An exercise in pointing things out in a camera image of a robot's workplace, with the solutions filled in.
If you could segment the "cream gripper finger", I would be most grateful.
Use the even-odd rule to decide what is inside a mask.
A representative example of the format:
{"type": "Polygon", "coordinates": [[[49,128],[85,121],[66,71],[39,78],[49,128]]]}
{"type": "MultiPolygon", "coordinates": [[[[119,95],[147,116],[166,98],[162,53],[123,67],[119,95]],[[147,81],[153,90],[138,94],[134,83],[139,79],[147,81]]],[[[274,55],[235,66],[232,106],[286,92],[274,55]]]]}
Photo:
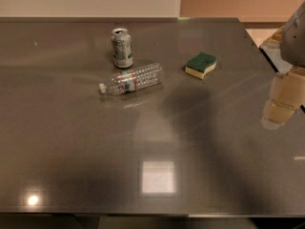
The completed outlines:
{"type": "Polygon", "coordinates": [[[267,130],[276,130],[304,103],[305,68],[292,66],[286,73],[277,73],[263,110],[262,126],[267,130]]]}

